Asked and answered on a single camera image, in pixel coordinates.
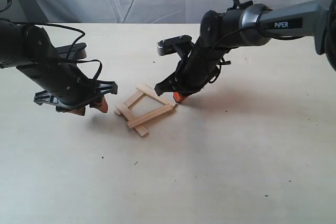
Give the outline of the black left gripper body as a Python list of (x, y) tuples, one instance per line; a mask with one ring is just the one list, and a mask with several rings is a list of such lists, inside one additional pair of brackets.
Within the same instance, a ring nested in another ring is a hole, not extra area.
[(85, 108), (96, 98), (106, 94), (117, 94), (118, 85), (114, 81), (98, 79), (102, 71), (102, 63), (92, 78), (87, 77), (76, 63), (69, 61), (57, 62), (52, 65), (35, 66), (33, 81), (43, 91), (34, 95), (34, 102), (38, 105), (53, 105), (56, 110)]

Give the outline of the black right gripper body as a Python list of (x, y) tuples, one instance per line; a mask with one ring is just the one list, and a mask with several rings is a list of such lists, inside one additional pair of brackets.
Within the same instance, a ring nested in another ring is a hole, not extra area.
[(195, 94), (218, 77), (222, 65), (230, 64), (230, 61), (224, 61), (224, 55), (230, 52), (229, 48), (205, 47), (200, 39), (193, 44), (188, 54), (182, 57), (179, 55), (180, 61), (175, 71), (155, 85), (158, 96), (167, 92), (179, 92), (187, 96)]

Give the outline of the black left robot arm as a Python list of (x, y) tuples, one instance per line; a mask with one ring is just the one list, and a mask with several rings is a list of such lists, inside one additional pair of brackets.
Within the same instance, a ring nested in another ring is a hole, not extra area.
[(92, 78), (78, 64), (86, 63), (86, 43), (55, 47), (42, 24), (16, 24), (1, 20), (1, 68), (16, 68), (42, 88), (34, 95), (38, 105), (49, 104), (57, 112), (83, 116), (86, 107), (107, 113), (105, 95), (117, 94), (114, 81)]

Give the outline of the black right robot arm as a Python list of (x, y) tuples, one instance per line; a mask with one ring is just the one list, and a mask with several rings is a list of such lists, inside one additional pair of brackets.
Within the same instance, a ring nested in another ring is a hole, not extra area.
[(224, 55), (239, 47), (263, 46), (271, 39), (295, 40), (313, 37), (316, 53), (326, 55), (335, 67), (335, 0), (314, 0), (272, 10), (264, 4), (208, 11), (202, 18), (199, 37), (189, 35), (161, 40), (160, 56), (177, 53), (176, 70), (155, 85), (157, 95), (174, 94), (176, 102), (213, 83), (221, 67), (229, 65)]

